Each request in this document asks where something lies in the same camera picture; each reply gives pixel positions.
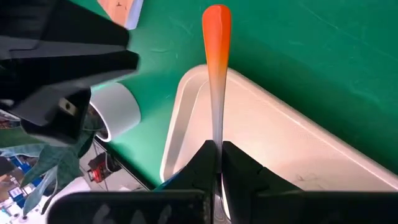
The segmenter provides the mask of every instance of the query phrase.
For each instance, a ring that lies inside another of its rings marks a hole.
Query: orange-tipped rod
[[[210,6],[203,13],[202,26],[210,82],[213,140],[221,159],[225,82],[231,42],[231,11],[223,5]]]

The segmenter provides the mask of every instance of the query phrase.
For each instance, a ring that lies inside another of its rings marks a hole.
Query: green cutting mat
[[[104,14],[95,0],[75,0]],[[153,183],[177,85],[205,63],[201,15],[231,9],[229,66],[398,174],[398,2],[145,0],[130,50],[142,122],[111,145]]]

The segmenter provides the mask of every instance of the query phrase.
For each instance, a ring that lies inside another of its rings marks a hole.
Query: white plastic tray
[[[395,174],[232,69],[223,137],[304,190],[398,190]],[[207,139],[210,91],[207,67],[199,65],[178,86],[160,178],[165,181],[178,172]]]

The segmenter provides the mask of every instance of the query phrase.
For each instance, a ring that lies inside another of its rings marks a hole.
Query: orange tip
[[[208,66],[226,69],[231,42],[231,11],[224,5],[210,6],[203,13],[202,26]]]

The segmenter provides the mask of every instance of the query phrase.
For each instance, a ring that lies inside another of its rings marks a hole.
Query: plant leaf
[[[39,160],[36,165],[31,168],[25,174],[22,180],[21,187],[25,187],[27,184],[31,183],[34,179],[40,177],[42,174],[46,173],[49,169],[58,165],[60,160],[63,158],[68,148],[65,147],[55,147],[46,145],[39,155]]]
[[[24,216],[27,215],[28,212],[30,212],[34,207],[36,207],[37,204],[39,204],[44,190],[55,180],[56,176],[57,167],[53,167],[46,173],[41,183],[33,190],[33,192],[29,194],[23,209]]]
[[[16,155],[25,155],[29,157],[38,157],[47,144],[28,144],[21,146],[12,146],[0,149],[0,155],[11,157]]]
[[[90,136],[88,137],[84,145],[79,150],[79,153],[77,154],[78,158],[82,158],[88,152],[91,145],[93,144],[94,137],[95,137],[95,132],[93,131],[91,132]]]
[[[82,176],[80,171],[79,158],[71,152],[67,152],[58,165],[57,184],[62,190],[77,177]]]
[[[77,156],[81,148],[84,146],[84,144],[87,142],[87,139],[89,138],[90,138],[89,134],[82,132],[80,134],[79,141],[74,146],[70,146],[69,150],[71,150]]]
[[[104,126],[104,123],[102,122],[102,118],[98,114],[88,114],[85,117],[85,122],[83,126],[86,130],[96,131],[101,129]]]
[[[0,149],[26,144],[43,143],[25,133],[22,128],[0,129]]]
[[[52,192],[52,195],[49,197],[49,199],[47,199],[47,201],[45,201],[45,203],[44,203],[44,205],[43,205],[43,208],[42,208],[42,213],[41,213],[41,215],[43,215],[43,214],[45,213],[45,211],[47,210],[47,208],[49,207],[49,205],[50,205],[50,203],[51,203],[51,200],[54,198],[54,196],[55,196],[56,194],[59,193],[59,191],[61,191],[61,190],[58,189],[58,180],[56,179],[56,180],[55,180],[55,188],[54,188],[54,191]]]

